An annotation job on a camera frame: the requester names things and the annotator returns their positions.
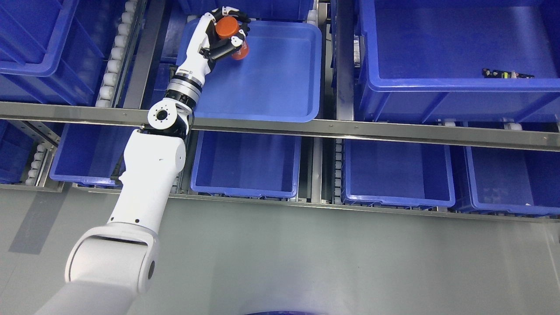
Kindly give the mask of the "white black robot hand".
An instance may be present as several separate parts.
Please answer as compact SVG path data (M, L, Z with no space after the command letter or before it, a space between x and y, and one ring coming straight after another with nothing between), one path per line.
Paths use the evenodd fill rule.
M217 33L218 22L230 17L238 30L232 35L220 38ZM178 66L177 74L184 75L191 82L203 87L205 77L216 62L242 49L250 30L251 20L246 13L234 7L218 7L206 12L199 20L186 50L186 60Z

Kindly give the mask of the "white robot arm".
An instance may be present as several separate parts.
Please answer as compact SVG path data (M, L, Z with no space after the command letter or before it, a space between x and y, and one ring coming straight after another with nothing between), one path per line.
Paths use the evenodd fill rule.
M186 136L205 83L204 74L177 72L162 101L135 129L124 150L122 190L106 224L76 242L64 286L38 315L124 315L148 291L159 254L168 196L186 162Z

